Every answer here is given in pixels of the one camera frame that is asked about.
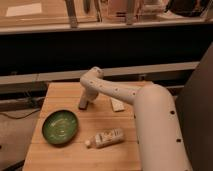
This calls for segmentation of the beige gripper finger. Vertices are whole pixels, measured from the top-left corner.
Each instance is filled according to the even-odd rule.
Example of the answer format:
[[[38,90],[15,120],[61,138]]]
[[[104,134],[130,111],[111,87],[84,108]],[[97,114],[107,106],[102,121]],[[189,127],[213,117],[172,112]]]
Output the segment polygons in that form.
[[[80,98],[79,104],[78,104],[78,108],[79,108],[80,106],[82,106],[82,107],[83,107],[83,106],[88,106],[88,104],[89,104],[88,99],[86,98],[85,95],[82,95],[81,98]]]

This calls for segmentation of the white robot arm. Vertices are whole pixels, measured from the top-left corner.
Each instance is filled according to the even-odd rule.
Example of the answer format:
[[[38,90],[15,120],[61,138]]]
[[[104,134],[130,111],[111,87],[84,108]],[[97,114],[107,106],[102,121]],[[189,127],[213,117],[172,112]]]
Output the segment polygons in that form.
[[[93,67],[80,77],[83,99],[94,101],[99,93],[133,106],[142,171],[193,171],[171,93],[163,86],[132,86],[103,79]]]

